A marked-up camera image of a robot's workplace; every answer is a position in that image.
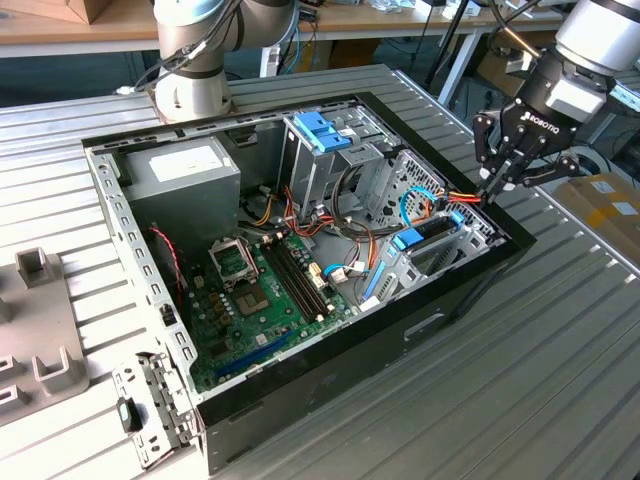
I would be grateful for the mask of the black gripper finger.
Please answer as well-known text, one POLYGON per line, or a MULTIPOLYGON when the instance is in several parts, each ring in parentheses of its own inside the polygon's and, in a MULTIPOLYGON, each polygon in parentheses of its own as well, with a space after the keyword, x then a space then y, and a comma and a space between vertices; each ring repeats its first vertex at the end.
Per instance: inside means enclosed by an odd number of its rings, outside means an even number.
POLYGON ((531 188, 580 174, 578 156, 571 149, 559 149, 544 135, 524 144, 524 138, 504 136, 497 152, 487 155, 488 203, 517 186, 531 188))
POLYGON ((482 179, 478 186, 478 197, 494 199, 502 192, 507 181, 499 173, 507 162, 517 161, 517 149, 525 133, 526 126, 522 123, 507 126, 503 131, 498 112, 479 112, 474 116, 475 156, 480 164, 482 179))

